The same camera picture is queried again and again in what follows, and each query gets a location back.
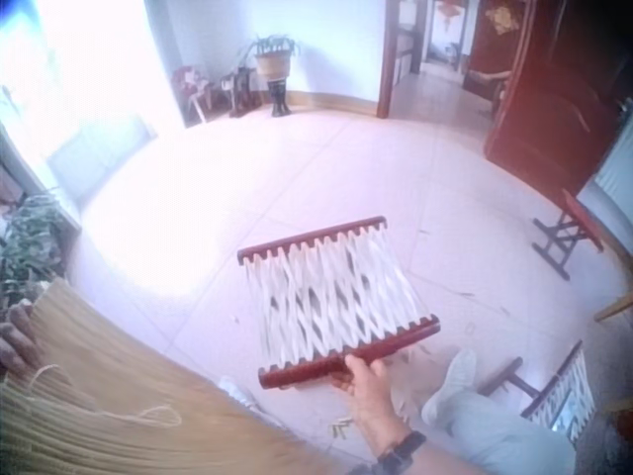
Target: gray pants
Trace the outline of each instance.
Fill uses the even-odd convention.
[[[560,433],[513,414],[474,392],[438,408],[439,427],[462,457],[491,475],[573,475],[576,451]]]

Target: hand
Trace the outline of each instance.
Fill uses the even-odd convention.
[[[18,377],[26,376],[41,364],[36,337],[29,322],[33,306],[27,300],[14,305],[0,324],[0,378],[7,371]]]
[[[362,359],[348,354],[345,364],[351,374],[332,375],[332,385],[351,397],[354,423],[379,457],[402,442],[411,430],[394,410],[385,363],[377,359],[367,366]]]

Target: straw bundle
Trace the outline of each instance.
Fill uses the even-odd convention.
[[[49,366],[9,378],[1,473],[326,474],[324,453],[100,317],[63,282],[32,317]]]

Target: wristwatch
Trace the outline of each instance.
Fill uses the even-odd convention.
[[[400,475],[405,473],[413,464],[411,456],[425,442],[426,437],[414,430],[392,450],[378,457],[376,464],[371,467],[359,465],[348,475]]]

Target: person's left hand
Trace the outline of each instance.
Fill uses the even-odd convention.
[[[32,309],[31,302],[23,300],[9,309],[6,321],[0,324],[0,378],[7,371],[21,378],[42,365],[29,322]]]

